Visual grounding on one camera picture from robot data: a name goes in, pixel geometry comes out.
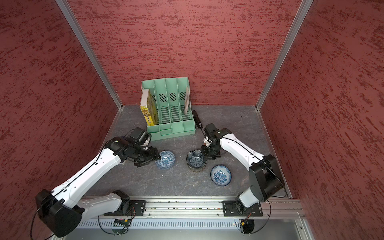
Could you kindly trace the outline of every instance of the yellow book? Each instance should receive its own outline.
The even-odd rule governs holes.
[[[143,89],[140,109],[145,117],[145,120],[147,121],[148,126],[157,125],[157,110],[149,89]]]

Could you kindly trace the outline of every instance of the blue and white bowl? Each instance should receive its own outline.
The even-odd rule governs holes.
[[[211,170],[211,179],[219,186],[227,186],[232,179],[231,171],[224,165],[214,166]]]
[[[159,169],[168,169],[175,164],[175,155],[171,151],[162,151],[160,156],[161,159],[155,162]]]

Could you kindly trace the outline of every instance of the ceramic bowl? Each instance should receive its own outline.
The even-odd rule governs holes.
[[[227,186],[231,182],[231,178],[231,171],[224,165],[214,166],[211,170],[211,179],[219,186]]]
[[[193,172],[201,172],[204,170],[207,161],[204,159],[200,150],[190,151],[187,154],[188,168]]]
[[[171,151],[162,151],[159,154],[161,159],[156,161],[159,169],[168,169],[175,164],[175,155]]]

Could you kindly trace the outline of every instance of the mounting plate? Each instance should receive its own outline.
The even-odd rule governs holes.
[[[237,211],[236,201],[223,201],[223,213],[225,217],[247,217],[251,213],[251,217],[262,217],[263,210],[259,203],[254,204],[244,214]]]
[[[145,201],[144,200],[130,200],[129,203],[131,206],[135,208],[136,215],[135,217],[142,217],[145,209]]]
[[[145,203],[146,203],[145,200],[130,200],[129,201],[131,211],[133,211],[132,206],[135,208],[135,212],[136,212],[135,217],[142,217],[143,216],[144,209],[145,209]],[[116,214],[116,212],[107,212],[107,213],[104,213],[104,216],[121,216],[121,215]]]

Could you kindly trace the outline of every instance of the black object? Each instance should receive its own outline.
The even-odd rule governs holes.
[[[223,213],[225,217],[247,217],[251,213],[252,217],[262,217],[263,211],[260,203],[256,203],[247,208],[246,211],[239,211],[238,201],[223,201]]]
[[[249,183],[255,197],[264,202],[284,187],[276,158],[271,154],[249,167]]]
[[[200,118],[197,115],[197,112],[195,110],[192,111],[193,119],[195,120],[195,124],[198,129],[202,129],[203,125],[201,124]]]
[[[151,161],[161,159],[156,147],[148,147],[147,150],[141,147],[150,137],[149,133],[137,127],[126,137],[126,140],[121,137],[114,137],[105,144],[104,149],[111,149],[114,155],[119,156],[121,163],[130,158],[133,159],[136,167],[142,167],[148,165]]]
[[[113,227],[130,227],[131,226],[131,219],[115,219],[113,221]]]
[[[222,139],[223,136],[230,134],[232,132],[227,128],[218,130],[213,123],[206,125],[204,128],[204,132],[206,136],[211,140],[211,143],[209,144],[208,147],[205,145],[201,146],[203,155],[209,159],[216,159],[218,157],[221,157],[220,139]]]
[[[240,231],[244,234],[250,234],[255,228],[255,221],[253,219],[247,219],[246,224],[240,224]]]
[[[115,212],[104,213],[104,216],[127,216],[127,214],[129,213],[129,210],[131,210],[132,211],[131,215],[135,214],[135,217],[142,217],[144,214],[145,204],[146,204],[145,200],[130,200],[128,209],[123,214],[121,214],[121,212],[119,211],[115,211]]]
[[[58,201],[46,189],[37,194],[36,205],[39,218],[57,237],[63,237],[73,231],[85,211],[77,205],[72,209],[64,206],[63,201]]]
[[[126,140],[135,146],[137,143],[139,143],[139,145],[144,145],[148,138],[151,140],[151,135],[143,129],[137,127],[129,136],[126,137]]]
[[[129,207],[130,207],[130,203],[131,203],[129,201],[130,197],[120,190],[113,191],[113,193],[117,194],[122,200],[119,208],[115,211],[115,215],[116,216],[126,215],[129,212]]]

